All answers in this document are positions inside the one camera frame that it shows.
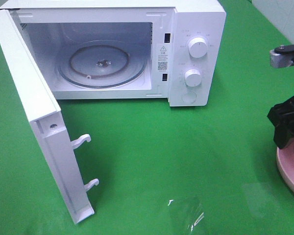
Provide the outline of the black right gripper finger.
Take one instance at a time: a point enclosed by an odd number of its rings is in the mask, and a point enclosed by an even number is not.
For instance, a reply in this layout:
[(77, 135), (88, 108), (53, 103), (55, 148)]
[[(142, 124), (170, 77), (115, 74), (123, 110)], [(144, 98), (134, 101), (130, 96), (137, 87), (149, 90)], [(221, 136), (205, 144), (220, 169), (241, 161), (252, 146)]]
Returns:
[(273, 140), (280, 149), (287, 147), (293, 138), (294, 122), (288, 124), (281, 123), (275, 127)]
[(294, 122), (294, 121), (289, 121), (283, 118), (282, 111), (283, 111), (283, 103), (276, 104), (270, 109), (267, 117), (274, 126), (277, 126), (278, 124), (281, 124), (281, 123), (288, 124), (288, 123)]

